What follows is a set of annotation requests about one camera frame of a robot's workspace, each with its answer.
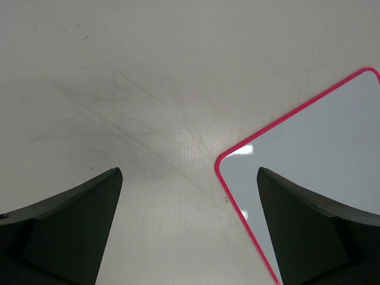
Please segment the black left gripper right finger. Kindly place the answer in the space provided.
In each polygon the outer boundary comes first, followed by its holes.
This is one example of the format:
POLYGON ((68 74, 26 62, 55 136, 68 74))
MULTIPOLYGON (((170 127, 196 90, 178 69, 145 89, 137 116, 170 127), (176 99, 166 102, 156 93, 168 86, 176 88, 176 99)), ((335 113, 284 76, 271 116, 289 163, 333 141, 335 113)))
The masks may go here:
POLYGON ((256 181, 283 284, 379 284, 379 215, 264 167, 256 181))

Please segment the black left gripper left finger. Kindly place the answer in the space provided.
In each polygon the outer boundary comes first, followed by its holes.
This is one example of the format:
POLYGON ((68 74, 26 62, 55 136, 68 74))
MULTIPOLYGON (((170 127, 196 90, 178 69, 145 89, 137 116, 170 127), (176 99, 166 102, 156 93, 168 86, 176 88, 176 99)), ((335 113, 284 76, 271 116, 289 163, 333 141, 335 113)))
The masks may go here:
POLYGON ((1 214, 1 284, 95 284, 122 181, 116 167, 1 214))

